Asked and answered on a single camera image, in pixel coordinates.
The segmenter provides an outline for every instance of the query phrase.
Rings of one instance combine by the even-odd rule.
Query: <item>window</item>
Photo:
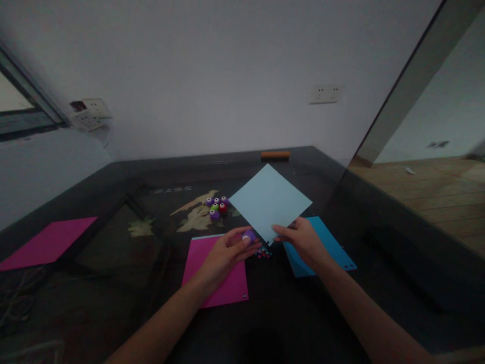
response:
[[[0,49],[0,142],[66,126],[61,113]]]

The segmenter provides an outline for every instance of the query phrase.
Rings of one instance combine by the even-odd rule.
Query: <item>wall socket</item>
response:
[[[343,85],[320,85],[312,89],[310,105],[328,104],[339,102],[345,86]]]
[[[81,99],[94,118],[111,119],[113,116],[102,99]]]
[[[83,110],[69,116],[71,124],[82,131],[93,131],[102,128],[104,124],[94,118],[88,110]]]

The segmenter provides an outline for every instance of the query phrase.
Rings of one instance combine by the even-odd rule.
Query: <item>pink paper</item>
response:
[[[207,238],[192,239],[188,249],[188,257],[185,265],[185,272],[183,273],[182,285],[187,283],[199,270],[220,236],[221,235],[216,235]],[[244,265],[244,261],[242,261],[236,264],[224,283],[204,302],[202,308],[247,301],[248,299],[246,266]]]
[[[56,221],[0,263],[0,270],[25,268],[55,262],[97,219]]]

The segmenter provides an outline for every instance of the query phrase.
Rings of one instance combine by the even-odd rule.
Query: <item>square paper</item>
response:
[[[313,228],[318,234],[318,237],[322,241],[325,248],[327,248],[328,252],[332,256],[333,259],[337,262],[340,267],[344,270],[354,270],[357,269],[357,266],[352,261],[352,259],[347,255],[344,249],[340,246],[340,244],[335,240],[331,232],[327,229],[323,221],[318,217],[309,217],[308,221],[312,224]],[[293,273],[295,274],[296,278],[299,277],[307,277],[307,276],[314,276],[315,272],[308,267],[303,260],[300,258],[300,255],[296,251],[295,247],[291,245],[289,242],[283,242],[284,248],[286,250],[286,254],[288,255],[289,263],[292,266]]]
[[[278,235],[273,224],[290,225],[312,204],[269,164],[229,200],[269,245]]]
[[[87,217],[51,222],[28,243],[1,262],[0,270],[55,262],[96,219],[97,217]]]
[[[187,263],[183,273],[182,285],[186,284],[199,270],[209,255],[217,239],[222,236],[212,235],[193,238],[188,249]],[[236,264],[226,280],[202,305],[202,308],[221,306],[229,303],[247,301],[248,282],[246,281],[246,266],[244,261]]]

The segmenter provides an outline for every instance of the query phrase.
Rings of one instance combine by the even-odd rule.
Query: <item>blue paper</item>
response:
[[[278,235],[271,228],[273,224],[290,225],[312,204],[269,164],[229,200],[270,245]]]
[[[331,232],[327,229],[323,221],[318,217],[309,217],[308,221],[312,224],[313,228],[317,232],[320,240],[325,248],[344,270],[354,270],[357,266],[352,259],[347,255],[345,250],[342,249],[340,244],[335,240]],[[296,251],[295,247],[289,242],[283,242],[286,254],[288,255],[289,263],[292,266],[293,273],[296,278],[314,276],[315,272],[308,267],[305,262],[300,258],[300,255]]]

